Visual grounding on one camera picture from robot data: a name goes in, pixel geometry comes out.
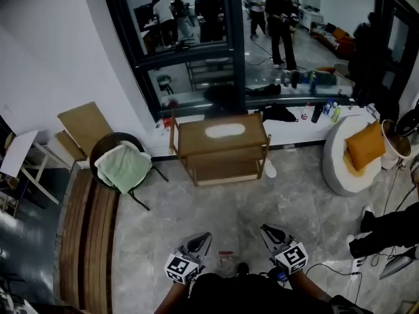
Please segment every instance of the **orange pillow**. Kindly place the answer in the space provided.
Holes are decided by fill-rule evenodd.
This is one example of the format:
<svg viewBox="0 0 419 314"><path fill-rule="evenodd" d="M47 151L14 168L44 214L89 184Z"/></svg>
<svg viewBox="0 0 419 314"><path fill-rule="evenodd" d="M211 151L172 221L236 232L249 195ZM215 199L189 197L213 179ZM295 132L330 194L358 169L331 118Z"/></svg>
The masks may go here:
<svg viewBox="0 0 419 314"><path fill-rule="evenodd" d="M343 36L346 35L346 31L344 31L341 28L336 28L332 35L336 37L336 39L341 39Z"/></svg>
<svg viewBox="0 0 419 314"><path fill-rule="evenodd" d="M378 121L346 139L346 144L357 171L381 157L386 151Z"/></svg>

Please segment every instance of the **wooden side table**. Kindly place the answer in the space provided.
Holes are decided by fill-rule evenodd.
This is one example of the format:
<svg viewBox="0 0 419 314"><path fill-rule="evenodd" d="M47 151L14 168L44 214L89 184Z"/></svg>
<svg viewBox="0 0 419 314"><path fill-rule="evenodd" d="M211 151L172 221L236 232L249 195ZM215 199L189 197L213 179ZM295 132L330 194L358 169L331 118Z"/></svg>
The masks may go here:
<svg viewBox="0 0 419 314"><path fill-rule="evenodd" d="M269 143L259 113L182 124L172 115L170 153L176 153L195 186L260 179Z"/></svg>

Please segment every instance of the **black chair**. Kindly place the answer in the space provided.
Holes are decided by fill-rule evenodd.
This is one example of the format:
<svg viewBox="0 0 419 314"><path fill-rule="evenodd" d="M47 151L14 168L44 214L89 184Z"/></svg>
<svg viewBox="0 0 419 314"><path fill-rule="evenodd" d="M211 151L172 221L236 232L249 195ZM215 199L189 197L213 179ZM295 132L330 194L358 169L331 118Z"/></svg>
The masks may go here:
<svg viewBox="0 0 419 314"><path fill-rule="evenodd" d="M100 139L99 142L96 143L96 145L94 146L92 153L90 155L90 170L93 174L93 178L95 178L95 180L100 183L101 185L104 185L105 187L114 190L118 193L120 193L120 190L114 186L109 186L107 184L105 184L99 177L98 177L98 169L97 167L94 165L94 162L96 160L98 160L100 157L102 157L103 154L105 154L105 152L108 152L110 150L112 150L113 148L119 146L121 144L121 142L123 141L127 141L132 143L133 145L136 146L136 148L140 151L140 152L144 152L144 148L141 145L141 143L132 135L130 135L129 133L110 133L109 135L106 135L104 137L102 137ZM160 170L155 167L154 165L151 167L150 170L156 170L158 172L158 174L165 180L165 181L169 181L165 176L163 176L163 173L160 172ZM135 196L134 196L134 190L137 189L142 183L144 183L145 178L135 187L131 188L131 190L128 192L128 194L131 196L131 198L133 198L136 202L138 202L141 206L143 206L144 208L146 208L146 210L150 210L146 205L144 205L144 203L142 203L141 201L139 201Z"/></svg>

